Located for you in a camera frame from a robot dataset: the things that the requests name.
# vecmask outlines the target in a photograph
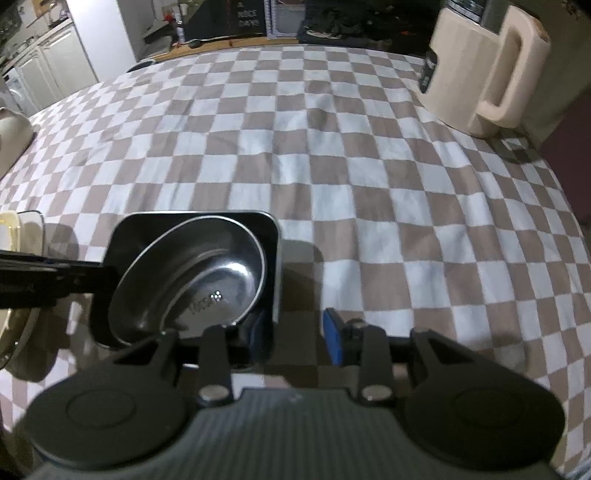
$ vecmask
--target kitchen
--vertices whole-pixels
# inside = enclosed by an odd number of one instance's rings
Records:
[[[14,2],[0,17],[0,99],[31,116],[167,51],[171,37],[145,41],[165,12],[159,0]]]
[[[97,82],[67,12],[61,2],[25,0],[4,15],[4,31],[16,33],[5,41],[0,73],[27,116]]]

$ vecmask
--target bottle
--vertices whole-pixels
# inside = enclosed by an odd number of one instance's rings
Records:
[[[179,43],[185,43],[184,28],[183,28],[183,16],[181,15],[180,8],[178,5],[173,6],[174,19],[177,21],[177,36]]]

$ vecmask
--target door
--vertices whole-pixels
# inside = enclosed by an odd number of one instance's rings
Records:
[[[36,48],[17,63],[16,69],[29,95],[41,109],[62,99],[51,72]]]
[[[74,25],[60,30],[40,47],[64,97],[96,83]]]
[[[31,116],[37,113],[37,109],[33,106],[31,101],[25,96],[25,93],[22,91],[22,89],[17,88],[16,85],[13,85],[13,87],[14,88],[10,89],[10,93],[12,94],[12,98],[14,98],[14,101],[17,103],[21,112],[23,112],[26,116]]]

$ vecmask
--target jug handle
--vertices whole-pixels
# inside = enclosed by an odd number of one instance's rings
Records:
[[[519,125],[548,53],[550,38],[536,18],[511,5],[501,27],[496,54],[476,114],[505,128]],[[511,44],[521,43],[512,72]]]

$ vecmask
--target black container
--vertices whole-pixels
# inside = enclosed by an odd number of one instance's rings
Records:
[[[104,266],[110,266],[123,275],[140,253],[159,236],[179,223],[205,215],[220,215],[242,223],[259,240],[267,260],[267,279],[261,298],[252,309],[245,323],[248,332],[239,332],[236,341],[248,345],[251,361],[264,361],[272,347],[273,324],[278,322],[281,295],[281,229],[268,213],[256,211],[232,212],[142,212],[133,213],[121,220],[107,246]],[[110,296],[95,294],[90,305],[89,329],[95,342],[107,349],[118,350],[126,346],[113,335],[108,322]],[[199,341],[186,342],[187,359],[197,358],[191,347]]]

